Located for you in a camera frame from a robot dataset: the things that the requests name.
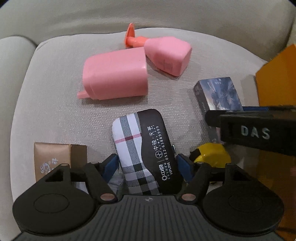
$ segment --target sofa armrest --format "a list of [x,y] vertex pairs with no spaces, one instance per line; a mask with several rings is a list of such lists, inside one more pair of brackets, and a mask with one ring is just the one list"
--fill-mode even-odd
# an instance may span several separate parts
[[287,47],[290,46],[291,44],[296,44],[296,18],[295,18],[294,24],[292,26],[292,30],[291,30],[289,41],[287,43]]
[[12,215],[10,132],[15,105],[36,46],[22,37],[0,39],[0,240],[20,230]]

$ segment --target pink bottle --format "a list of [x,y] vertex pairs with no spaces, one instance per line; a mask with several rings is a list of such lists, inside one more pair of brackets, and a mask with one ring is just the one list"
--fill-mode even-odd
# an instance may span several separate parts
[[180,76],[186,69],[192,51],[189,43],[175,37],[135,37],[132,23],[128,26],[124,43],[126,47],[144,47],[147,57],[157,68],[174,76]]
[[79,99],[98,100],[148,94],[144,48],[123,49],[89,57],[83,67]]

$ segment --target pink bottle with orange top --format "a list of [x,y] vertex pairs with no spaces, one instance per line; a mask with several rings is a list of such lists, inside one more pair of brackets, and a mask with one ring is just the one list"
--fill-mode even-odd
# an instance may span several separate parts
[[192,51],[189,43],[175,37],[135,37],[132,23],[128,26],[124,43],[126,47],[144,47],[146,56],[157,68],[174,76],[180,76],[186,69]]

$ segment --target brown cardboard box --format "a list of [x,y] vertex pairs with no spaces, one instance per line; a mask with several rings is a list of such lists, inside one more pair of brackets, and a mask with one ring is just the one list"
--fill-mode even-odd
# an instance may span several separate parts
[[36,181],[62,163],[81,168],[87,163],[87,146],[72,144],[34,143]]

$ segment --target orange spray trigger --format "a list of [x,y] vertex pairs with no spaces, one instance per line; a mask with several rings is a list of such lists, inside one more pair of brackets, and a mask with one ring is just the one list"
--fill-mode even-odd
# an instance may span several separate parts
[[135,38],[135,26],[130,23],[126,31],[126,36],[124,38],[124,44],[127,48],[130,47],[143,47],[144,43],[148,38],[139,36]]

